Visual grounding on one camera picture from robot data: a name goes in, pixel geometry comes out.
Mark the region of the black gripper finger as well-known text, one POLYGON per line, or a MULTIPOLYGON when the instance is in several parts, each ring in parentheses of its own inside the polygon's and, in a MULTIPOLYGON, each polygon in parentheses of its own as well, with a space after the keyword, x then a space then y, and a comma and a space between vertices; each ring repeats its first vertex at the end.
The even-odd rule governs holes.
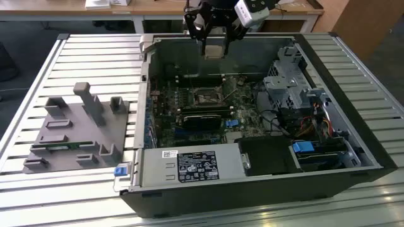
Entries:
POLYGON ((197 41, 201 42, 201 47, 199 47, 199 52, 201 56, 205 55, 205 41, 206 41, 206 36, 211 30, 211 26, 209 24, 209 19, 210 19, 210 13, 209 13, 209 6, 197 6, 197 7, 185 7, 183 8, 183 20, 185 20, 185 25, 187 28, 189 36, 191 39, 195 39, 197 41), (207 19, 207 22, 205 23, 205 26, 201 27, 198 30, 194 25, 194 20, 197 15, 199 14, 202 19, 207 19))
POLYGON ((243 38, 247 28, 242 26, 235 13, 219 14, 219 27, 225 32, 222 55, 226 55, 230 42, 243 38))

